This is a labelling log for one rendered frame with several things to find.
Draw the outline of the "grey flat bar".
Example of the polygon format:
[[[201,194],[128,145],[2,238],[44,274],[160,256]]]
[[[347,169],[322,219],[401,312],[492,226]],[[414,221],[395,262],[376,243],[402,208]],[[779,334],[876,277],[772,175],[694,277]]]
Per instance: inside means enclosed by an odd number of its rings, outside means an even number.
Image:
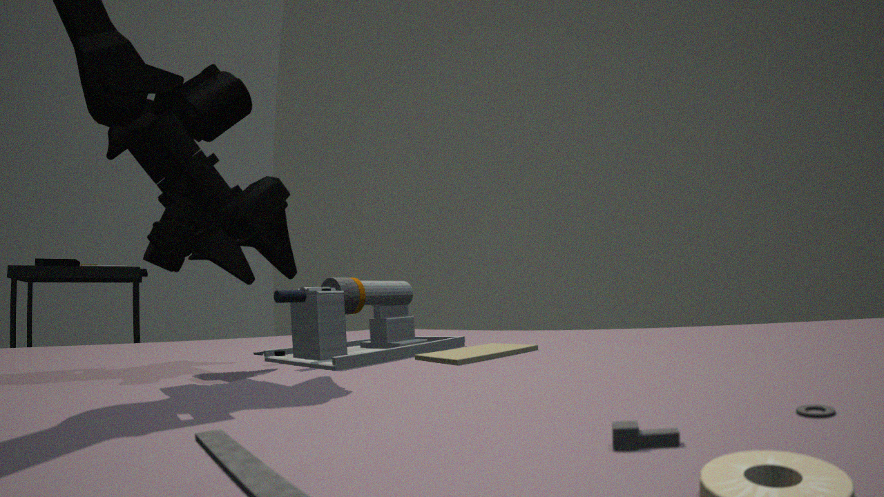
[[[309,497],[223,430],[196,432],[195,440],[247,497]]]

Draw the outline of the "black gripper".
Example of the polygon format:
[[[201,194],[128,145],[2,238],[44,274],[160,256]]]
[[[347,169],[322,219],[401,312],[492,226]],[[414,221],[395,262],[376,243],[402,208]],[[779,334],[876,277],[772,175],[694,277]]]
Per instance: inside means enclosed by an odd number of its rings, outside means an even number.
[[[214,168],[218,162],[213,153],[203,151],[165,177],[157,187],[163,194],[178,193],[195,204],[211,218],[195,233],[185,257],[208,259],[217,266],[251,285],[255,281],[241,246],[253,246],[287,279],[296,276],[296,259],[291,252],[285,208],[290,192],[279,178],[265,177],[242,191],[239,185],[230,188]]]

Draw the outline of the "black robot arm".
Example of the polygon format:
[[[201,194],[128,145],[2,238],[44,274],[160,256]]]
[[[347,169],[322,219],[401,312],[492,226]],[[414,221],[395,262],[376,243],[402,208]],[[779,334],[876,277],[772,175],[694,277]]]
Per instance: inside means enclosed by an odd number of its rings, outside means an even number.
[[[184,82],[181,75],[146,65],[114,27],[102,0],[53,0],[75,48],[86,107],[108,126],[107,159],[129,150],[155,184],[251,113],[245,84],[216,65]],[[146,96],[156,94],[154,101]],[[159,197],[165,207],[146,236],[143,259],[179,273],[195,226],[211,218],[178,193]],[[203,224],[203,221],[206,223]]]

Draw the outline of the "beige flat ring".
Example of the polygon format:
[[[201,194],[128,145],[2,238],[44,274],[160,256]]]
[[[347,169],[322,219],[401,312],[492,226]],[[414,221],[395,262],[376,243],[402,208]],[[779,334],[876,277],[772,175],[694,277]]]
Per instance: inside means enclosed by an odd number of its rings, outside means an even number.
[[[710,460],[699,497],[855,497],[842,469],[787,451],[740,451]]]

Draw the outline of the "tan flat plate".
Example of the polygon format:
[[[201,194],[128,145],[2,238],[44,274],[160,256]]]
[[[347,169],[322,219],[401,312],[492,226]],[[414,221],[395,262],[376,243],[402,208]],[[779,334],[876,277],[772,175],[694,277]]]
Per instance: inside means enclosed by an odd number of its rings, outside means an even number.
[[[504,358],[507,355],[514,355],[515,353],[526,353],[536,350],[539,350],[539,344],[530,345],[490,343],[472,347],[459,347],[458,349],[436,351],[431,353],[418,353],[418,355],[416,355],[416,360],[459,366],[462,364],[474,364],[474,362]]]

